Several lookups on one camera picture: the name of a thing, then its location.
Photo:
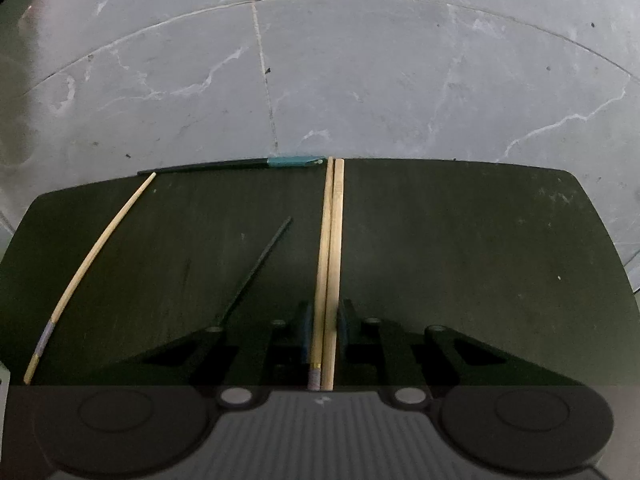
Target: teal tape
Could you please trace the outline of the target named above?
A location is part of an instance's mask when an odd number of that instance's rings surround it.
[[[270,156],[267,164],[270,168],[296,168],[301,166],[313,166],[322,164],[321,156]]]

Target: gray tiled floor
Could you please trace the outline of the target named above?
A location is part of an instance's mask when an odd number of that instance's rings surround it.
[[[575,174],[627,263],[639,18],[640,0],[6,0],[0,210],[15,226],[49,190],[271,153],[514,162]]]

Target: dark green table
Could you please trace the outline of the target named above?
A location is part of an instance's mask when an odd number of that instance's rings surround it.
[[[20,381],[73,273],[141,177],[36,199],[0,264],[0,360]],[[159,175],[68,304],[34,382],[201,329],[289,215],[231,323],[312,300],[324,168]],[[445,324],[589,384],[640,383],[638,309],[570,174],[438,160],[348,160],[341,296],[407,330]]]

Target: gray tape on stick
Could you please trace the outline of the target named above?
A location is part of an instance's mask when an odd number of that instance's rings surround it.
[[[42,335],[40,336],[40,340],[38,341],[38,345],[36,346],[36,349],[34,352],[34,354],[36,354],[38,357],[42,357],[42,352],[44,352],[44,347],[47,345],[47,342],[51,337],[51,333],[53,332],[53,328],[55,327],[55,325],[56,324],[49,319],[46,327],[44,327],[44,330],[42,332]]]
[[[307,385],[309,390],[316,392],[320,389],[320,376],[320,368],[311,368],[309,370],[309,383]]]

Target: wooden chopstick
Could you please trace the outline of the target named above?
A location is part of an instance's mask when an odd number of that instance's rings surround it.
[[[326,279],[329,264],[331,234],[331,204],[334,194],[334,158],[326,161],[324,199],[322,200],[322,223],[320,225],[320,250],[318,273],[316,274],[316,296],[314,298],[314,327],[311,339],[308,389],[319,390],[322,367],[322,340],[324,337],[324,311],[326,309]]]
[[[124,206],[122,206],[122,209],[118,211],[118,214],[114,216],[111,222],[109,222],[109,225],[107,225],[105,230],[102,232],[102,234],[100,235],[100,238],[96,240],[94,246],[91,248],[87,256],[85,256],[84,260],[80,264],[80,267],[78,267],[78,270],[76,270],[76,273],[71,278],[71,281],[69,282],[69,284],[66,286],[65,291],[62,293],[62,297],[60,297],[60,300],[58,301],[58,304],[56,305],[53,311],[53,314],[51,314],[49,321],[44,327],[42,335],[40,336],[40,340],[36,345],[36,349],[34,350],[33,355],[31,356],[31,361],[29,361],[29,366],[27,366],[27,371],[24,373],[24,384],[31,383],[31,380],[33,379],[33,375],[36,371],[36,368],[38,367],[38,362],[40,361],[40,358],[42,357],[44,349],[47,346],[47,342],[51,337],[51,333],[53,332],[53,329],[56,327],[56,323],[60,319],[60,316],[62,315],[62,312],[66,307],[66,304],[69,302],[69,300],[71,299],[71,296],[76,291],[76,287],[78,286],[78,283],[80,283],[80,281],[86,274],[87,270],[89,269],[89,266],[91,266],[95,257],[100,252],[100,249],[109,239],[111,234],[115,231],[120,221],[124,218],[124,215],[126,215],[127,212],[129,212],[129,209],[131,209],[131,206],[135,204],[136,200],[140,197],[140,195],[142,195],[142,192],[146,189],[146,187],[149,184],[151,184],[151,181],[155,177],[156,177],[155,173],[152,173],[151,175],[149,175],[149,177],[142,183],[142,185],[136,190],[136,192],[131,196],[131,198],[127,200],[127,203]]]
[[[338,300],[340,297],[340,258],[342,253],[342,199],[344,196],[344,159],[334,166],[334,192],[331,207],[331,235],[326,285],[326,310],[322,343],[321,390],[334,389],[335,345],[337,340]]]

